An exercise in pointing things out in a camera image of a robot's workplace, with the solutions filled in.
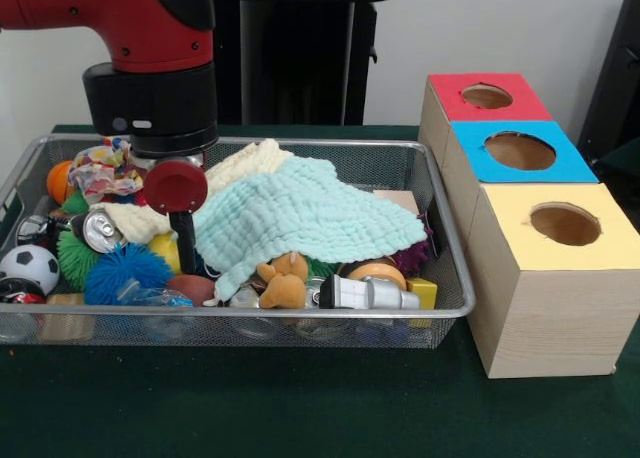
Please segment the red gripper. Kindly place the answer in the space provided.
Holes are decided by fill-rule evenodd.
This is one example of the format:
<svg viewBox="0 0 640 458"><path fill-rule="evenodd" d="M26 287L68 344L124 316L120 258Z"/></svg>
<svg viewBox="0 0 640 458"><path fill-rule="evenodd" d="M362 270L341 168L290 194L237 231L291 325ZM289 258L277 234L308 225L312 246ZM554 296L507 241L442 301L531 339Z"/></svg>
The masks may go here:
<svg viewBox="0 0 640 458"><path fill-rule="evenodd" d="M158 213L170 213L169 222L177 233L180 267L184 274L196 272L195 232L190 212L207 198L204 170L188 160L169 159L156 164L144 177L147 204Z"/></svg>

